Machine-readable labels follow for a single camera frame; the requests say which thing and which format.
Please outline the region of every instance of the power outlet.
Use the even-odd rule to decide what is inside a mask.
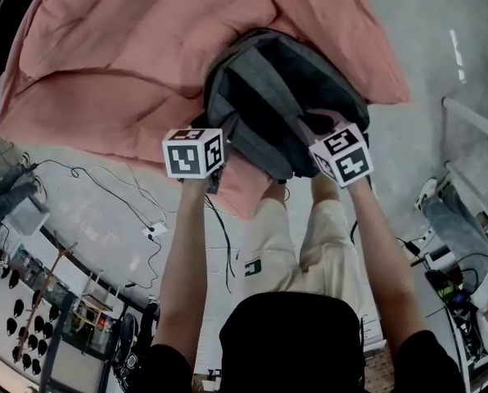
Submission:
[[[157,236],[169,231],[169,229],[161,221],[158,221],[157,223],[153,223],[149,227],[153,228],[154,230],[151,231],[149,228],[144,228],[142,231],[142,234],[144,236],[146,236],[146,238],[149,238],[149,236],[157,237]]]

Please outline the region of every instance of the person's right arm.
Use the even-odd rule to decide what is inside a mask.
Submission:
[[[348,189],[355,206],[369,284],[395,360],[404,341],[427,329],[418,310],[413,275],[367,179],[352,183]]]

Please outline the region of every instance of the black t-shirt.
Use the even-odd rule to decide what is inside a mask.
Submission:
[[[363,391],[359,320],[342,300],[294,292],[244,300],[220,332],[223,393]],[[169,346],[153,346],[135,391],[191,391],[192,370]],[[394,392],[465,392],[457,364],[431,332],[412,335],[395,361]]]

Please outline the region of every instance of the gray floor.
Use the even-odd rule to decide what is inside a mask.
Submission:
[[[377,197],[395,233],[405,239],[421,236],[427,229],[424,218],[413,210],[422,184],[445,174],[446,160],[488,191],[488,139],[461,120],[441,109],[441,98],[450,95],[488,117],[488,0],[371,0],[402,65],[413,93],[413,102],[399,106],[371,106],[371,152],[376,166],[373,174]],[[102,184],[139,209],[152,222],[163,213],[145,200],[134,187],[126,165],[86,153],[59,147],[25,147],[34,160],[47,158],[68,165],[83,166]],[[166,225],[174,228],[179,187],[152,172],[136,169],[141,187],[147,189],[166,211]],[[75,254],[114,284],[129,281],[143,286],[153,278],[147,266],[156,245],[142,236],[143,226],[129,209],[93,185],[85,176],[73,178],[58,165],[38,169],[47,188],[47,206],[56,229],[67,244],[78,242]],[[288,184],[287,203],[291,235],[296,246],[302,242],[310,209],[309,181],[294,179]],[[347,194],[343,194],[353,221]],[[209,300],[203,339],[216,337],[230,312],[230,295],[224,283],[225,242],[212,212],[207,213]],[[233,244],[233,255],[241,245],[243,223],[223,215]],[[173,232],[160,237],[162,251],[151,264],[160,276]],[[144,301],[158,293],[160,279],[151,290],[129,288]],[[206,364],[218,351],[201,357]]]

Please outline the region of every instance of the logo on pants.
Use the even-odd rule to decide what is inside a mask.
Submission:
[[[251,275],[255,275],[262,271],[262,260],[254,259],[251,262],[248,262],[244,265],[244,276],[250,277]]]

